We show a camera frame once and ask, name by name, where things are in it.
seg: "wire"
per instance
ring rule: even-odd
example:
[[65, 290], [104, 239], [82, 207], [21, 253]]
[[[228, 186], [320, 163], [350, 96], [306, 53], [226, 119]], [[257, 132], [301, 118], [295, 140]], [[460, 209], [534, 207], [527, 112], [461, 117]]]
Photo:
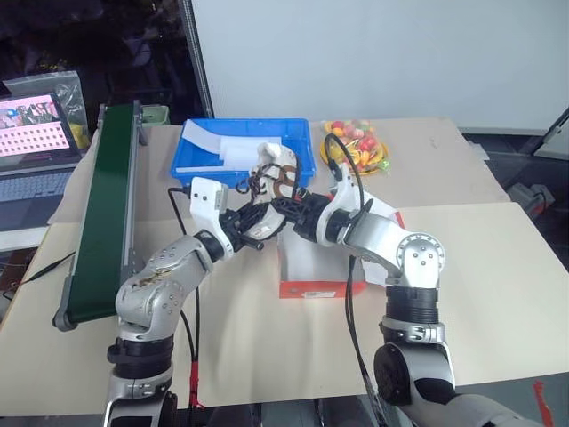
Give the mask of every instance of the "wire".
[[[335, 162], [335, 160], [332, 159], [332, 156], [330, 154], [330, 144], [332, 141], [336, 142], [336, 144], [340, 147], [340, 149], [346, 156], [346, 159], [348, 160], [348, 163], [351, 166], [354, 175], [356, 176], [357, 189], [359, 192], [360, 214], [361, 214], [365, 209], [369, 209], [371, 205], [369, 205], [369, 203], [364, 204], [364, 187], [362, 185], [362, 179], [359, 175], [359, 171], [357, 170], [356, 164], [354, 163], [354, 159], [349, 154], [348, 149], [341, 142], [340, 138], [338, 138], [333, 133], [328, 133], [324, 140], [325, 154], [328, 166], [332, 170], [336, 180], [341, 179], [341, 170], [338, 167], [338, 164]], [[346, 294], [344, 297], [344, 310], [346, 312], [346, 323], [348, 324], [349, 336], [352, 340], [352, 344], [354, 345], [354, 351], [356, 352], [356, 357], [357, 357], [357, 364], [359, 365], [360, 372], [362, 373], [365, 392], [367, 393], [367, 397], [370, 400], [372, 411], [373, 414], [375, 415], [375, 420], [377, 421], [377, 424], [380, 427], [388, 427], [387, 421], [385, 419], [385, 414], [383, 412], [383, 409], [381, 408], [379, 396], [373, 390], [372, 381], [370, 380], [370, 375], [368, 374], [367, 368], [365, 367], [364, 358], [362, 357], [362, 352], [359, 348], [359, 342], [357, 341], [356, 321], [354, 319], [354, 298], [353, 298], [354, 295], [352, 290], [355, 265], [356, 265], [356, 257], [351, 255], [348, 258], [348, 279], [346, 280]]]
[[[184, 236], [188, 235], [188, 232], [186, 231], [186, 227], [184, 227], [184, 221], [181, 219], [181, 215], [180, 215], [180, 210], [178, 209], [178, 206], [176, 205], [176, 200], [174, 199], [173, 193], [178, 192], [178, 193], [184, 193], [186, 195], [191, 194], [191, 189], [190, 187], [187, 187], [186, 189], [180, 189], [180, 188], [169, 188], [168, 189], [168, 197], [170, 198], [170, 203], [172, 204], [172, 209], [174, 211], [174, 213], [176, 214], [176, 219], [178, 220], [178, 223], [180, 225], [181, 228], [181, 232]], [[196, 342], [194, 343], [194, 340], [192, 338], [192, 331], [189, 327], [189, 322], [188, 322], [188, 317], [186, 316], [186, 313], [184, 313], [184, 311], [182, 310], [180, 312], [181, 315], [181, 319], [184, 322], [184, 328], [186, 329], [186, 335], [188, 336], [188, 342], [189, 342], [189, 355], [191, 358], [191, 365], [193, 365], [195, 362], [198, 361], [198, 355], [199, 355], [199, 329], [200, 329], [200, 309], [199, 309], [199, 289], [196, 288]], [[193, 412], [194, 412], [194, 408], [192, 407], [192, 400], [191, 400], [191, 392], [192, 390], [189, 391], [190, 393], [190, 399], [188, 399], [188, 426], [192, 426], [193, 425]]]
[[189, 328], [188, 318], [186, 317], [186, 313], [184, 313], [184, 310], [180, 312], [180, 316], [182, 321], [184, 322], [184, 327], [186, 328], [186, 334], [188, 335], [189, 354], [190, 357], [192, 358], [192, 361], [194, 361], [196, 359], [196, 351], [194, 350], [194, 340], [192, 340], [192, 331]]
[[294, 184], [293, 184], [293, 193], [291, 194], [291, 199], [296, 199], [296, 193], [299, 189], [299, 184], [301, 182], [301, 158], [294, 153], [294, 158], [296, 159], [296, 171], [294, 171]]
[[175, 187], [170, 187], [168, 189], [168, 197], [170, 198], [170, 203], [172, 204], [172, 209], [174, 210], [174, 213], [176, 214], [176, 219], [178, 220], [178, 223], [180, 225], [181, 228], [181, 232], [183, 233], [184, 236], [188, 235], [188, 233], [186, 232], [186, 227], [184, 226], [184, 221], [181, 219], [181, 215], [180, 215], [180, 210], [178, 209], [178, 206], [176, 205], [176, 200], [174, 200], [174, 192], [178, 192], [178, 193], [184, 193], [184, 194], [189, 194], [190, 192], [190, 188], [188, 187], [188, 190], [186, 189], [178, 189]]
[[65, 260], [67, 260], [68, 258], [70, 258], [71, 256], [75, 255], [75, 251], [72, 252], [71, 254], [67, 254], [65, 255], [63, 258], [52, 262], [51, 264], [47, 265], [46, 267], [43, 267], [40, 271], [38, 271], [37, 273], [35, 273], [34, 275], [32, 275], [30, 278], [24, 280], [23, 282], [19, 282], [18, 284], [16, 284], [16, 282], [12, 283], [10, 285], [10, 289], [3, 291], [2, 292], [2, 296], [9, 301], [12, 301], [13, 298], [9, 297], [8, 295], [6, 295], [7, 292], [12, 291], [14, 288], [17, 288], [18, 286], [22, 286], [25, 283], [29, 283], [32, 282], [34, 280], [36, 280], [37, 278], [40, 278], [44, 275], [46, 275], [47, 273], [49, 273], [50, 271], [54, 270], [56, 267], [58, 267], [62, 262], [64, 262]]
[[53, 269], [58, 267], [62, 262], [66, 261], [68, 258], [72, 257], [73, 255], [75, 255], [75, 251], [73, 251], [71, 254], [65, 255], [63, 258], [61, 258], [60, 260], [58, 260], [56, 262], [52, 262], [47, 267], [43, 267], [40, 271], [38, 271], [36, 274], [34, 274], [31, 278], [24, 280], [23, 282], [20, 282], [19, 286], [23, 285], [24, 283], [31, 282], [33, 280], [36, 280], [37, 278], [44, 276], [45, 274], [49, 273], [50, 271], [52, 271]]
[[359, 192], [359, 210], [361, 212], [364, 210], [364, 186], [362, 185], [362, 178], [359, 176], [359, 171], [357, 170], [356, 164], [354, 163], [354, 159], [349, 154], [348, 149], [342, 143], [340, 138], [338, 138], [333, 133], [328, 133], [326, 135], [326, 137], [324, 139], [324, 150], [325, 150], [325, 154], [326, 154], [326, 161], [328, 162], [328, 166], [330, 167], [330, 169], [334, 173], [334, 177], [336, 177], [336, 180], [341, 179], [341, 177], [338, 176], [338, 174], [341, 173], [341, 171], [340, 171], [340, 168], [338, 167], [338, 164], [336, 163], [336, 161], [332, 158], [332, 155], [330, 154], [330, 142], [331, 141], [336, 142], [338, 147], [340, 147], [340, 149], [344, 153], [344, 156], [346, 156], [346, 159], [348, 160], [348, 163], [351, 166], [352, 171], [354, 172], [354, 175], [356, 176], [357, 191]]
[[356, 333], [356, 321], [354, 319], [354, 300], [352, 291], [353, 282], [353, 272], [354, 266], [356, 264], [356, 257], [351, 255], [349, 257], [349, 269], [348, 269], [348, 280], [346, 281], [346, 295], [344, 298], [344, 310], [346, 311], [346, 322], [348, 323], [349, 335], [354, 345], [354, 350], [356, 351], [357, 364], [359, 365], [360, 372], [362, 373], [362, 378], [364, 380], [365, 392], [370, 400], [370, 405], [372, 406], [373, 414], [375, 415], [375, 420], [380, 427], [388, 427], [387, 421], [385, 420], [385, 414], [381, 408], [381, 403], [377, 393], [373, 390], [372, 381], [370, 380], [370, 375], [365, 367], [364, 358], [362, 357], [361, 350], [359, 348], [359, 342], [357, 341]]

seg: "laptop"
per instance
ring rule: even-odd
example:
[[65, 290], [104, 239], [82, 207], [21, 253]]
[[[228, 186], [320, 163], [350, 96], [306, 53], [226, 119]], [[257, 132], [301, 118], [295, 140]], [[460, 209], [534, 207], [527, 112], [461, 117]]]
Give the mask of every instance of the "laptop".
[[55, 93], [0, 99], [0, 231], [47, 224], [79, 160]]

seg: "blue plastic bin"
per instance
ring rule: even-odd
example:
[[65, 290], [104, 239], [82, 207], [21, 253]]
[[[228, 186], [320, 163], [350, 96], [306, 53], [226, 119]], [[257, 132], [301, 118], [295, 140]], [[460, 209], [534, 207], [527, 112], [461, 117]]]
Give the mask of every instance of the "blue plastic bin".
[[[316, 172], [312, 145], [310, 144], [309, 122], [304, 118], [261, 118], [261, 119], [229, 119], [198, 118], [194, 123], [205, 130], [227, 136], [280, 136], [282, 143], [297, 155], [301, 161], [300, 185], [306, 187]], [[210, 153], [190, 141], [180, 137], [178, 148], [172, 161], [171, 175], [183, 186], [191, 183], [192, 178], [201, 176], [235, 187], [249, 176], [249, 171], [226, 172], [185, 172], [178, 173], [178, 167], [222, 166], [217, 154]]]

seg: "robotic arm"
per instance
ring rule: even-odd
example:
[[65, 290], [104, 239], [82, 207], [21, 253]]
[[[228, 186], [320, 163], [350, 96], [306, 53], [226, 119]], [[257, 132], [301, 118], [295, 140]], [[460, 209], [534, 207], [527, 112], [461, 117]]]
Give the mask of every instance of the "robotic arm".
[[380, 396], [400, 407], [419, 427], [532, 427], [502, 405], [454, 390], [453, 368], [439, 322], [437, 297], [445, 251], [432, 236], [401, 229], [361, 208], [361, 192], [346, 165], [333, 168], [333, 198], [296, 189], [293, 154], [268, 144], [251, 182], [252, 201], [225, 208], [227, 188], [216, 181], [192, 181], [191, 214], [201, 231], [158, 251], [146, 268], [129, 278], [116, 297], [119, 336], [109, 348], [111, 374], [104, 425], [170, 425], [176, 398], [172, 383], [173, 334], [183, 303], [218, 260], [243, 246], [262, 249], [286, 222], [319, 245], [345, 246], [388, 271], [387, 307], [380, 329], [384, 345], [373, 370]]

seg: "white board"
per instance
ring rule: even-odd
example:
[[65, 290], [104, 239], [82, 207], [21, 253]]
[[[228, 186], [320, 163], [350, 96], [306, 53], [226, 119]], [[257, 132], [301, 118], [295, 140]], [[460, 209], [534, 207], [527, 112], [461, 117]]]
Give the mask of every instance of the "white board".
[[194, 0], [216, 117], [451, 118], [543, 134], [569, 103], [567, 0]]

